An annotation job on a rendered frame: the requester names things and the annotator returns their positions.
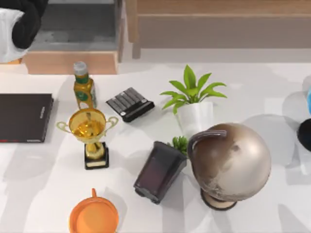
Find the black calculator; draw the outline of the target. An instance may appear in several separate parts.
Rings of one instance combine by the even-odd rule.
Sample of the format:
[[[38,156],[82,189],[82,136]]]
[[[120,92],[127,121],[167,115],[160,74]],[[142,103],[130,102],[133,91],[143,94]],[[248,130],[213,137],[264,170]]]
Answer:
[[[152,101],[147,100],[132,87],[120,92],[118,95],[107,100],[106,103],[126,123],[132,122],[155,107]]]

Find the green plant in white pot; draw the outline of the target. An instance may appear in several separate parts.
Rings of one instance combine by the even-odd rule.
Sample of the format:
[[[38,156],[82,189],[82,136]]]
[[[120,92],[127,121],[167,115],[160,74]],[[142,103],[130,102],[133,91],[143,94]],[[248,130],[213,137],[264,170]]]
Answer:
[[[196,79],[196,75],[189,65],[183,71],[183,82],[171,80],[169,83],[176,91],[164,91],[161,95],[171,97],[162,109],[172,108],[176,116],[182,134],[186,138],[207,130],[214,124],[213,102],[210,97],[227,98],[227,96],[215,88],[226,87],[223,82],[212,82],[208,84],[211,73],[202,75]]]

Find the dark plant pot lying down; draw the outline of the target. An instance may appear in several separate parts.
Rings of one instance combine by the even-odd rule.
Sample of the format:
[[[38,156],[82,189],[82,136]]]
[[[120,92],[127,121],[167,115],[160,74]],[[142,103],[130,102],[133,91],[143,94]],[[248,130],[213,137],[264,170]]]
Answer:
[[[168,143],[155,141],[134,183],[135,192],[154,204],[160,204],[187,165],[187,145],[184,136],[175,136]]]

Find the gold trophy on black base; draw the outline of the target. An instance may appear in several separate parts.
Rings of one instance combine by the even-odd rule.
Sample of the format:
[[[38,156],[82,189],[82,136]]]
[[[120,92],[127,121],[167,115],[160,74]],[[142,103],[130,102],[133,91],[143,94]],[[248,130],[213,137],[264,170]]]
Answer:
[[[69,122],[57,122],[58,129],[72,134],[84,144],[85,169],[109,167],[109,148],[100,139],[118,123],[118,118],[105,115],[94,108],[81,109],[74,113]]]

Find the yellow bottle with grey cap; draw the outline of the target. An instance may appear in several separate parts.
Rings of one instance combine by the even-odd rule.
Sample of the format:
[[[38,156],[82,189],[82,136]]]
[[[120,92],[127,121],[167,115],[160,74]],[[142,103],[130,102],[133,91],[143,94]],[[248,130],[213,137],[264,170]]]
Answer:
[[[79,61],[73,64],[75,76],[74,94],[79,109],[97,108],[97,98],[94,80],[89,76],[85,62]]]

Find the brown globe on stand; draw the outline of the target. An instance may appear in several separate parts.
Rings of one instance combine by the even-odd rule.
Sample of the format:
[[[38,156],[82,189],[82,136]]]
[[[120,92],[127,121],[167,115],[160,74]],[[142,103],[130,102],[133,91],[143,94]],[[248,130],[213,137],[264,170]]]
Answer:
[[[256,195],[272,168],[263,138],[239,123],[221,123],[194,134],[188,140],[187,155],[202,200],[219,211]]]

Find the pale wooden drawer front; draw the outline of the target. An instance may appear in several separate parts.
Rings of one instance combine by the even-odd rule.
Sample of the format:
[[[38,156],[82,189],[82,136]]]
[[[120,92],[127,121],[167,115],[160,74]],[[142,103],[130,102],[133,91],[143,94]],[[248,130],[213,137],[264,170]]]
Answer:
[[[75,62],[85,62],[90,74],[117,74],[116,51],[30,51],[22,59],[29,74],[73,74]]]

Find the wooden cupboard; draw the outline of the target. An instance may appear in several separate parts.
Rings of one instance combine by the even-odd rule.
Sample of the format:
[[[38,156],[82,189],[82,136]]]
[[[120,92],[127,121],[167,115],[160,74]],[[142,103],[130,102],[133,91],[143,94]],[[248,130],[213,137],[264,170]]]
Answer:
[[[311,0],[124,0],[141,49],[311,48]]]

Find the orange cup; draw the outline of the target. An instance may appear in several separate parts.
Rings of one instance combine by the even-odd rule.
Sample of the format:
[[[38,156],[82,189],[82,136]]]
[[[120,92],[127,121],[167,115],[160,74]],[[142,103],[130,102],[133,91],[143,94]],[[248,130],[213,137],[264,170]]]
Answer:
[[[80,201],[69,216],[70,233],[117,233],[119,214],[108,199],[97,196],[95,188],[90,198]]]

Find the pulled-out wooden drawer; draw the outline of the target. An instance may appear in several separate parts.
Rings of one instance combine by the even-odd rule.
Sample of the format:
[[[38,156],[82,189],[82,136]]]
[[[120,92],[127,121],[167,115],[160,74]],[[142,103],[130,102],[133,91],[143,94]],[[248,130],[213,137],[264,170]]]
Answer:
[[[123,0],[50,0],[30,51],[116,51],[122,59]]]

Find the dark red book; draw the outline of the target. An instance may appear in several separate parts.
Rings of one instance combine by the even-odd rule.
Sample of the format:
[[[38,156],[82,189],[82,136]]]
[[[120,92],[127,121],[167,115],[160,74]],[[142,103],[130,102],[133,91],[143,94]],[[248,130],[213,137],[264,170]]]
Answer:
[[[0,143],[42,143],[53,105],[52,94],[0,94]]]

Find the black round object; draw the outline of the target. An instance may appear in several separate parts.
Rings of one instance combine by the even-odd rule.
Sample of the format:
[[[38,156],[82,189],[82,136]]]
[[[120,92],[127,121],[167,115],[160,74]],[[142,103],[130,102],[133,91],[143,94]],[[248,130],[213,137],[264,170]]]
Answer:
[[[311,118],[303,121],[297,131],[297,138],[301,145],[311,152]]]

